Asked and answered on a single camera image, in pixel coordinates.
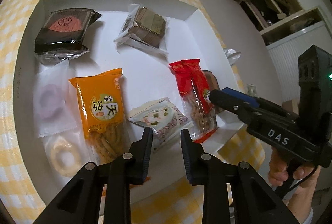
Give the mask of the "white open shelf unit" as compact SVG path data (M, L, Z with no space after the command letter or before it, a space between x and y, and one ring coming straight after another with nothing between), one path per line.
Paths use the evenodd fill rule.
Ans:
M331 9L323 0L249 0L241 5L263 38L282 101L298 98L298 57L313 44L331 52Z

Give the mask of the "orange snack packet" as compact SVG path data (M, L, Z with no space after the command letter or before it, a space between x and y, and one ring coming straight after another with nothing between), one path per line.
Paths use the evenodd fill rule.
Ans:
M121 68L98 75L70 78L77 90L79 113L90 158L111 163L125 152L126 120L120 78Z

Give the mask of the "purple ring cookie packet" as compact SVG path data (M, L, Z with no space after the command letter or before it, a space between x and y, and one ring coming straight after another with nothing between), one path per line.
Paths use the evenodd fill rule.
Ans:
M33 88L34 132L38 138L75 129L69 98L69 61L64 60L35 76Z

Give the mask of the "yellow white checkered cloth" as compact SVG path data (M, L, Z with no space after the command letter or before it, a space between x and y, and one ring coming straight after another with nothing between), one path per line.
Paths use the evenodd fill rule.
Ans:
M17 223L32 223L46 207L28 175L21 156L13 117L13 77L17 53L28 19L39 0L4 0L1 3L1 200ZM198 7L208 19L223 48L213 22L199 0L180 0ZM221 160L248 160L259 168L265 158L261 142L239 130L221 149ZM134 223L201 223L203 187L191 188L185 179L169 190L133 205Z

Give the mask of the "beige ring cookie packet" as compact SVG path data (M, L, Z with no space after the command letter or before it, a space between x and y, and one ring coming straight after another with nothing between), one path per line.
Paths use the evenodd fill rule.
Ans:
M71 178L83 165L84 143L79 131L67 131L42 138L45 153L55 175Z

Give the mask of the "black packaged red mooncake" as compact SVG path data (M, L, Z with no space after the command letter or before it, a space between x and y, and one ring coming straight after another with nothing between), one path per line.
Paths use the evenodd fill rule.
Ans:
M101 14L93 9L71 8L52 12L34 42L34 53L43 65L55 65L89 52L85 33Z

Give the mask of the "white red printed snack packet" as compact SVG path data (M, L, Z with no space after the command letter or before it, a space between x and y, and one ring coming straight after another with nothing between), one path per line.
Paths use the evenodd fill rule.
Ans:
M152 129L153 151L159 150L165 143L175 138L182 129L193 126L192 121L167 97L146 102L132 109L128 120L138 126Z

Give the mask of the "brown snack bar packet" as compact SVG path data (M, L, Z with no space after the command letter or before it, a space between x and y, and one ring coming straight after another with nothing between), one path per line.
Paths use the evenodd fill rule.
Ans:
M218 81L216 79L216 77L213 75L213 73L211 71L208 70L203 70L203 73L206 77L206 80L208 82L209 85L209 90L220 90L220 86L218 84ZM219 106L214 105L214 111L216 113L216 115L220 114L223 109Z

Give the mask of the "crumpled silver wrapper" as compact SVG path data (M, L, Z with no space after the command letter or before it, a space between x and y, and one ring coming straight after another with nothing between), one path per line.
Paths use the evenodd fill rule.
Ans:
M241 52L236 51L234 49L224 48L223 51L231 66L234 65L237 62L237 60L241 57Z

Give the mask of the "clear packaged brown cake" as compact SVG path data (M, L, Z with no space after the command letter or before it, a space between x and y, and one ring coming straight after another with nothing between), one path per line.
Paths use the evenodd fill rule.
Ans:
M128 15L114 39L117 46L126 44L154 56L168 56L165 34L167 20L151 9L136 3L128 7Z

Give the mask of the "white cardboard tray box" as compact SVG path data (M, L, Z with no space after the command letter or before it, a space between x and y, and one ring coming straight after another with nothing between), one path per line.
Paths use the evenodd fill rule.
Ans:
M154 57L133 47L114 44L127 17L128 7L140 3L168 22L166 59ZM72 7L94 9L101 17L86 33L89 52L70 62L75 76L92 76L122 68L122 96L126 111L141 104L167 97L179 109L182 101L169 63L199 59L210 70L220 87L238 89L235 75L223 48L203 12L193 3L179 0L39 0L33 7L18 50L13 82L13 113L18 144L24 164L43 202L49 203L61 190L47 161L42 141L34 134L33 83L44 69L34 55L34 40L47 16Z

